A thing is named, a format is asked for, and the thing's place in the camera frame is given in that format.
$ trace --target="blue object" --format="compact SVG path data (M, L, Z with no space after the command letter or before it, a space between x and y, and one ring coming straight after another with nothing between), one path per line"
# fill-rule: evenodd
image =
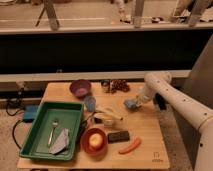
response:
M25 107L23 122L32 122L37 114L38 105L28 105Z
M84 104L88 112L94 112L96 107L96 99L93 96L86 96L84 98Z
M138 106L136 104L136 102L134 100L125 100L124 101L124 105L128 108L128 109L137 109Z

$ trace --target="can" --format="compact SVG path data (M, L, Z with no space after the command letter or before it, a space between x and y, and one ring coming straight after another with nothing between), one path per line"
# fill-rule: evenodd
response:
M101 87L104 93L110 92L110 80L101 81Z

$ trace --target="red bowl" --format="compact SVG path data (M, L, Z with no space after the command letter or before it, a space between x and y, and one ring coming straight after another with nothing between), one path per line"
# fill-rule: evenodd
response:
M76 97L84 97L90 93L91 87L90 81L80 79L72 82L70 91Z
M91 135L98 133L102 136L103 138L103 143L102 145L98 148L98 149L94 149L90 146L89 144L89 138ZM96 157L96 156L100 156L106 153L107 151L107 136L104 133L104 131L102 131L99 128L91 128L89 130L87 130L86 132L84 132L84 134L81 137L81 147L82 149L90 156Z

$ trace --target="spoon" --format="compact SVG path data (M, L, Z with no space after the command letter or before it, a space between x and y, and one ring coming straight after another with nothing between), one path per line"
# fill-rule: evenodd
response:
M54 131L55 131L55 128L58 126L58 119L55 118L54 121L52 122L52 131L50 133L50 137L49 137L49 140L48 140L48 143L47 143L47 146L50 147L51 145L51 142L52 142L52 138L53 138L53 134L54 134Z

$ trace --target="green plastic tray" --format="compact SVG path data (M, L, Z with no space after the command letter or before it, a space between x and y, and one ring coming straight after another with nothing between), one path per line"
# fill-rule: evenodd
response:
M39 106L37 117L25 139L20 156L31 159L71 160L75 152L82 116L83 104L81 103L43 102ZM52 142L55 142L62 128L67 128L70 131L68 149L57 155L49 153L47 146L52 122L55 118L59 120L59 126L55 128Z

